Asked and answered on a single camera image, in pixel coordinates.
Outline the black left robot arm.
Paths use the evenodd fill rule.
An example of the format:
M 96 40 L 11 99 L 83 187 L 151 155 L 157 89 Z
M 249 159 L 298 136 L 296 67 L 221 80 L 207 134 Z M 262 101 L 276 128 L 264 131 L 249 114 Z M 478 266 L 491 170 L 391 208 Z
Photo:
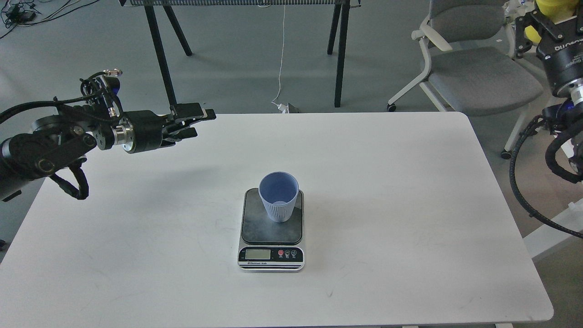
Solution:
M 213 109 L 197 102 L 171 105 L 169 114 L 149 110 L 125 111 L 118 97 L 120 69 L 106 69 L 81 79 L 81 97 L 36 101 L 5 110 L 1 121 L 37 108 L 56 108 L 56 114 L 32 124 L 1 143 L 1 199 L 10 201 L 28 183 L 50 178 L 67 194 L 87 199 L 89 184 L 82 170 L 94 148 L 121 145 L 129 154 L 172 147 L 197 136 L 194 124 L 216 118 Z

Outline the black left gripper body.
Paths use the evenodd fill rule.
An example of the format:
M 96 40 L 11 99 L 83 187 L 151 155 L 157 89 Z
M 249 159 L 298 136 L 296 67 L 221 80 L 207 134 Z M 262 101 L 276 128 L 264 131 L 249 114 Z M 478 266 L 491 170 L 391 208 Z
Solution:
M 129 154 L 172 147 L 176 143 L 164 139 L 163 128 L 167 116 L 160 116 L 152 111 L 130 111 L 123 118 L 123 126 L 130 128 L 129 141 L 123 149 Z

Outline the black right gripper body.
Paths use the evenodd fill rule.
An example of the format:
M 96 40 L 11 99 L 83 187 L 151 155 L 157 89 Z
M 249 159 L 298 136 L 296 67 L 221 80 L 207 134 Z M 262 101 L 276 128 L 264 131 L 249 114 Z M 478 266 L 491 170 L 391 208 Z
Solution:
M 561 21 L 556 28 L 564 39 L 556 41 L 541 28 L 537 57 L 541 59 L 552 95 L 570 96 L 570 88 L 582 82 L 583 40 L 577 18 Z

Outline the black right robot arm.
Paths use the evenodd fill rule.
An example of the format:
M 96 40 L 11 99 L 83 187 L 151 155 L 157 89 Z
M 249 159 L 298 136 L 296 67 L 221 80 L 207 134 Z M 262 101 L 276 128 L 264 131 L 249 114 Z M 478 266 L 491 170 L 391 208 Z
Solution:
M 553 21 L 543 12 L 541 3 L 533 10 L 516 18 L 515 55 L 521 59 L 532 48 L 533 42 L 525 29 L 533 27 L 541 39 L 537 44 L 537 58 L 541 60 L 552 95 L 562 98 L 561 104 L 549 106 L 526 126 L 511 152 L 509 178 L 517 201 L 529 215 L 546 226 L 574 237 L 580 232 L 568 229 L 537 211 L 519 191 L 516 182 L 516 161 L 522 144 L 539 127 L 544 127 L 555 139 L 548 145 L 545 162 L 548 168 L 563 180 L 577 184 L 582 181 L 582 2 L 578 1 L 569 18 Z

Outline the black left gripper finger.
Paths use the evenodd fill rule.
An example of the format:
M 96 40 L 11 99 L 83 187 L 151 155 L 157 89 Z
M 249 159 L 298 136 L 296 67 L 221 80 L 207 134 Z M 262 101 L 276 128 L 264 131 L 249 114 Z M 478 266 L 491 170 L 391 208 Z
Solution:
M 163 145 L 175 145 L 188 138 L 195 138 L 198 133 L 195 128 L 183 128 L 177 131 L 165 131 L 163 133 Z
M 169 107 L 170 114 L 166 116 L 164 128 L 167 130 L 182 130 L 190 128 L 200 121 L 216 119 L 213 109 L 202 108 L 198 102 L 177 103 Z

